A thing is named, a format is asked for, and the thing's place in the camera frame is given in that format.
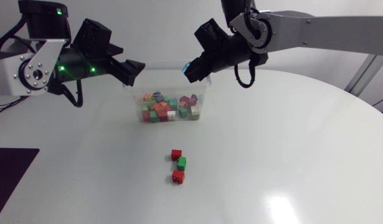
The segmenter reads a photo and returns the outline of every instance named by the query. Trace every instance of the clear plastic container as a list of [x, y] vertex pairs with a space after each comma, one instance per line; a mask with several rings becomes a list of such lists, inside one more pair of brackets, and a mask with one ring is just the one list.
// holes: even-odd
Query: clear plastic container
[[210, 85], [209, 76], [189, 83], [180, 70], [144, 70], [133, 86], [123, 87], [133, 97], [140, 121], [155, 123], [198, 120]]

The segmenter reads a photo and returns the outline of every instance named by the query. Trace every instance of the green toy brick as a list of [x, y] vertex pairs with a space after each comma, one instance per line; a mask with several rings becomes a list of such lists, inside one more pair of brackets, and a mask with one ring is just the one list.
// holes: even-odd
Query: green toy brick
[[147, 113], [148, 112], [148, 106], [147, 105], [143, 105], [143, 107], [141, 109], [141, 112]]
[[147, 98], [147, 106], [154, 106], [155, 104], [156, 102], [154, 97]]
[[155, 111], [149, 112], [149, 118], [151, 119], [152, 123], [158, 122], [158, 115]]
[[187, 109], [179, 108], [179, 115], [181, 118], [185, 118], [187, 116]]
[[169, 106], [172, 108], [172, 110], [177, 111], [177, 99], [170, 99]]
[[192, 120], [198, 120], [199, 119], [199, 114], [198, 115], [191, 115]]
[[183, 171], [183, 172], [186, 170], [186, 158], [185, 157], [180, 157], [179, 160], [177, 161], [177, 170]]

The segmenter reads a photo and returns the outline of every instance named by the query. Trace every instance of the round table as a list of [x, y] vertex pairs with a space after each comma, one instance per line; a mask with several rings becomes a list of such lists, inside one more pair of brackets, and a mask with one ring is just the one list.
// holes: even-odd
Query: round table
[[[141, 75], [163, 72], [179, 73]], [[199, 121], [156, 124], [111, 76], [83, 94], [80, 109], [44, 94], [0, 114], [0, 147], [40, 149], [0, 223], [383, 223], [383, 114], [334, 86], [257, 70], [243, 89], [224, 70]]]

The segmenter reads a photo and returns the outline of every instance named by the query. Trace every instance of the red block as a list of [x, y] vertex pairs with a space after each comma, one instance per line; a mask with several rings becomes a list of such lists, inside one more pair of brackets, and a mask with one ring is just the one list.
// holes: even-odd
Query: red block
[[181, 157], [181, 153], [182, 153], [181, 150], [172, 149], [172, 160], [173, 161], [178, 160]]
[[179, 101], [180, 102], [183, 102], [183, 101], [188, 102], [189, 100], [190, 100], [190, 98], [188, 98], [186, 96], [182, 96]]
[[181, 172], [178, 170], [173, 171], [173, 174], [172, 174], [173, 182], [177, 182], [178, 184], [183, 184], [184, 178], [185, 178], [184, 172]]
[[168, 121], [168, 113], [167, 112], [160, 112], [158, 114], [159, 121]]
[[150, 122], [151, 119], [149, 118], [149, 112], [143, 113], [143, 121], [144, 122]]

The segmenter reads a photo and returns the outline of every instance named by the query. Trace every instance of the building block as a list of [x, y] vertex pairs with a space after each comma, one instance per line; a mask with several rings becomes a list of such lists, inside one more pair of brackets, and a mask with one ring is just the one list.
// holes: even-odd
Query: building block
[[159, 117], [159, 121], [163, 122], [163, 121], [168, 121], [168, 113], [163, 111], [163, 112], [160, 112], [158, 114], [158, 117]]
[[185, 108], [187, 106], [187, 102], [186, 101], [182, 101], [182, 102], [180, 102], [180, 104], [179, 104], [179, 107], [180, 108]]
[[163, 95], [154, 96], [154, 98], [155, 98], [155, 101], [157, 103], [164, 102], [164, 96]]
[[155, 99], [153, 97], [147, 98], [147, 105], [154, 106], [156, 104]]
[[158, 115], [156, 114], [155, 111], [149, 112], [149, 118], [152, 123], [158, 122]]
[[187, 161], [185, 157], [179, 157], [179, 160], [177, 160], [177, 169], [184, 172], [184, 170], [186, 170], [186, 162]]
[[168, 111], [168, 121], [176, 120], [176, 111]]
[[150, 118], [149, 118], [149, 112], [146, 112], [146, 113], [143, 113], [143, 121], [144, 122], [150, 122]]
[[188, 98], [186, 96], [182, 96], [179, 101], [180, 102], [183, 102], [183, 101], [188, 102], [189, 100], [190, 100], [190, 98]]
[[141, 108], [141, 112], [142, 113], [147, 113], [148, 112], [148, 106], [147, 105], [143, 105], [143, 107]]
[[187, 109], [190, 109], [192, 106], [195, 106], [197, 103], [196, 99], [190, 98], [190, 100], [187, 102]]
[[144, 102], [147, 102], [147, 99], [148, 99], [148, 98], [151, 98], [151, 97], [153, 97], [152, 94], [146, 93], [146, 94], [144, 94], [144, 96], [143, 96], [143, 101], [144, 101]]
[[186, 177], [186, 175], [184, 174], [184, 172], [181, 172], [178, 170], [174, 170], [172, 173], [173, 182], [175, 182], [175, 183], [177, 182], [178, 184], [183, 184], [185, 177]]
[[185, 108], [179, 108], [179, 115], [181, 118], [185, 118], [187, 116], [187, 110]]
[[177, 111], [177, 99], [170, 99], [169, 106], [171, 106], [172, 110]]
[[177, 161], [181, 157], [182, 151], [177, 149], [172, 149], [172, 161]]
[[195, 95], [195, 94], [191, 95], [191, 98], [195, 99], [196, 102], [198, 101], [198, 97], [197, 97], [197, 95]]

